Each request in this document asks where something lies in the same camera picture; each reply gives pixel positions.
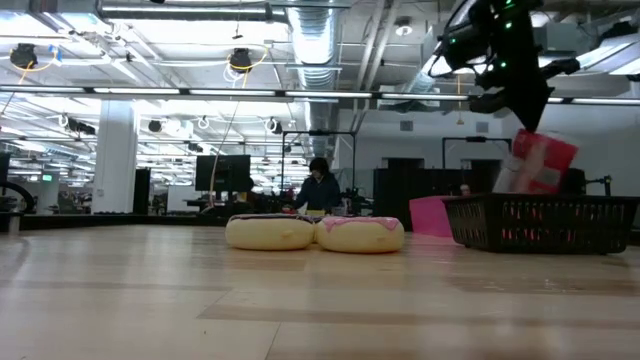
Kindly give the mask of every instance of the pink object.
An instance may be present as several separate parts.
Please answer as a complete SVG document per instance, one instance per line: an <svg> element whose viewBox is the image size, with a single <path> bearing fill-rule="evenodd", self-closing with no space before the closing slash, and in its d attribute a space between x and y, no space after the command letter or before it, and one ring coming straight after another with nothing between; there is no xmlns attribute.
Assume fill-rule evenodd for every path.
<svg viewBox="0 0 640 360"><path fill-rule="evenodd" d="M449 218L442 199L450 196L428 196L409 201L411 224L416 234L451 237Z"/></svg>
<svg viewBox="0 0 640 360"><path fill-rule="evenodd" d="M360 222L360 223L376 223L384 226L389 231L395 230L396 226L400 223L396 218L372 218L372 217L355 217L355 218L344 218L344 217L326 217L322 219L322 222L327 227L327 232L331 232L334 226L340 226L342 224L347 224L350 222Z"/></svg>
<svg viewBox="0 0 640 360"><path fill-rule="evenodd" d="M493 191L555 194L577 151L575 145L521 129Z"/></svg>

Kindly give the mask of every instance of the wire basket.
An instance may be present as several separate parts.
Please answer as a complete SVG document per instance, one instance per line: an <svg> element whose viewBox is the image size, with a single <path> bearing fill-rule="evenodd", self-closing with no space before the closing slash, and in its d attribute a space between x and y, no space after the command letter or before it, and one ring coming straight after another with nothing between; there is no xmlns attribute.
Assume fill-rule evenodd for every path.
<svg viewBox="0 0 640 360"><path fill-rule="evenodd" d="M443 199L453 239L494 252L620 253L638 198L483 194Z"/></svg>

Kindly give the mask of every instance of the pink paper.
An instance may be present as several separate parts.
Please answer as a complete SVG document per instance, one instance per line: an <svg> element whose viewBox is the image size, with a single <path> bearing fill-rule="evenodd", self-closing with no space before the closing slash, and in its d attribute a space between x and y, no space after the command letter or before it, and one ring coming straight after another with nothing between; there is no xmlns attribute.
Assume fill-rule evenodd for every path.
<svg viewBox="0 0 640 360"><path fill-rule="evenodd" d="M442 199L450 196L428 196L409 201L413 232L440 237L451 237L449 218Z"/></svg>

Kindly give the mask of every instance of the pink frosting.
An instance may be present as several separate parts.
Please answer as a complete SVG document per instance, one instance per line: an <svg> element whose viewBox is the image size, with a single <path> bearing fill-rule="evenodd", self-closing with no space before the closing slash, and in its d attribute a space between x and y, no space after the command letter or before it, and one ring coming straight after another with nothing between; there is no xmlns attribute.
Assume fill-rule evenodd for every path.
<svg viewBox="0 0 640 360"><path fill-rule="evenodd" d="M384 226L387 230L393 231L396 226L400 223L396 218L383 218L383 217L356 217L356 218L345 218L345 217L326 217L322 220L324 225L327 227L327 232L331 232L334 226L340 226L343 224L351 223L351 222L359 222L359 223L375 223Z"/></svg>

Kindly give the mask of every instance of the donut-shaped cushion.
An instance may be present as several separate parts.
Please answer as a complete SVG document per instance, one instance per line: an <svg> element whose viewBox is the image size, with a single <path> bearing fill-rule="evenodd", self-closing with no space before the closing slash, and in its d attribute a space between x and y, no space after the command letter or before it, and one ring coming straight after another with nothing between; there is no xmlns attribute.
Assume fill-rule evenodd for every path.
<svg viewBox="0 0 640 360"><path fill-rule="evenodd" d="M236 215L225 229L227 244L245 250L304 249L314 233L310 219L286 214Z"/></svg>
<svg viewBox="0 0 640 360"><path fill-rule="evenodd" d="M395 218L326 217L316 224L316 240L331 251L385 253L402 248L404 228Z"/></svg>

